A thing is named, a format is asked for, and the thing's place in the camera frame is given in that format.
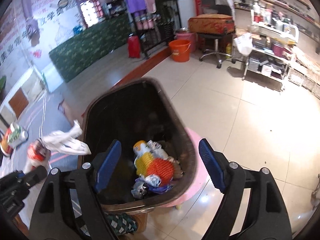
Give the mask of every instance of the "metal screw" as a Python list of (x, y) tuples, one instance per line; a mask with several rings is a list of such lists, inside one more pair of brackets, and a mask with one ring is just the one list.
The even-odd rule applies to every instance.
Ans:
[(262, 168), (262, 172), (263, 172), (264, 174), (269, 174), (269, 173), (270, 173), (270, 171), (269, 171), (268, 168)]
[(53, 168), (51, 171), (50, 171), (50, 173), (52, 174), (52, 175), (56, 175), (57, 173), (58, 173), (58, 169), (57, 168)]
[(88, 168), (90, 168), (91, 167), (91, 163), (84, 163), (84, 164), (82, 164), (82, 168), (84, 168), (84, 169), (88, 169)]
[(229, 163), (229, 166), (230, 166), (230, 168), (236, 169), (236, 168), (238, 168), (238, 163), (231, 162), (231, 163)]

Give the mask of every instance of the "pink bucket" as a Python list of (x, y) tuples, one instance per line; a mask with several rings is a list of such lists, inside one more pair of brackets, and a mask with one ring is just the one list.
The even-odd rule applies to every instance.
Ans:
[(196, 42), (197, 42), (197, 36), (196, 33), (177, 33), (176, 34), (177, 40), (189, 40), (190, 45), (190, 52), (194, 52), (196, 50)]

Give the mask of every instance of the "rolling stool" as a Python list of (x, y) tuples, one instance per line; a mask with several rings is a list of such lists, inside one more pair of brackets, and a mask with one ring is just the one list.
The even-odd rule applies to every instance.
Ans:
[(220, 58), (220, 55), (223, 55), (223, 56), (228, 56), (228, 57), (231, 57), (230, 54), (226, 54), (226, 53), (223, 53), (223, 52), (219, 52), (218, 51), (218, 42), (220, 39), (222, 39), (225, 34), (222, 34), (222, 35), (216, 35), (216, 34), (207, 34), (207, 33), (198, 33), (198, 35), (202, 38), (206, 38), (206, 39), (214, 39), (214, 50), (212, 49), (206, 49), (204, 51), (204, 54), (199, 58), (199, 61), (203, 61), (203, 58), (205, 56), (208, 56), (208, 55), (215, 55), (218, 59), (218, 64), (217, 64), (217, 68), (221, 68), (221, 64), (222, 64), (222, 60)]

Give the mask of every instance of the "pink stool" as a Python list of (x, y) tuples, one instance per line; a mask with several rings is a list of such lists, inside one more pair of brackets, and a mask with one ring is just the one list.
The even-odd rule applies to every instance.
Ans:
[(192, 141), (193, 147), (195, 148), (196, 162), (197, 162), (196, 175), (195, 175), (195, 178), (194, 178), (192, 184), (190, 185), (190, 187), (187, 189), (187, 191), (182, 196), (180, 196), (176, 200), (174, 200), (168, 204), (165, 204), (161, 207), (176, 206), (177, 208), (179, 208), (180, 204), (182, 204), (183, 202), (192, 198), (199, 191), (199, 189), (202, 187), (203, 183), (205, 182), (205, 180), (208, 176), (208, 172), (207, 172), (207, 170), (204, 166), (204, 163), (199, 155), (199, 142), (202, 138), (196, 132), (194, 132), (193, 130), (191, 130), (189, 128), (186, 128), (185, 130), (188, 133), (188, 135)]

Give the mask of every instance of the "green checkered cloth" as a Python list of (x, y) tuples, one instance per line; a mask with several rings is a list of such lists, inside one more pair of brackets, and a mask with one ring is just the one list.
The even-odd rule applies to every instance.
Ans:
[[(114, 233), (119, 236), (127, 233), (134, 233), (137, 231), (137, 222), (134, 218), (126, 213), (122, 214), (109, 214), (105, 213), (105, 218), (107, 223), (111, 226)], [(88, 228), (86, 225), (81, 227), (81, 230), (90, 236)]]

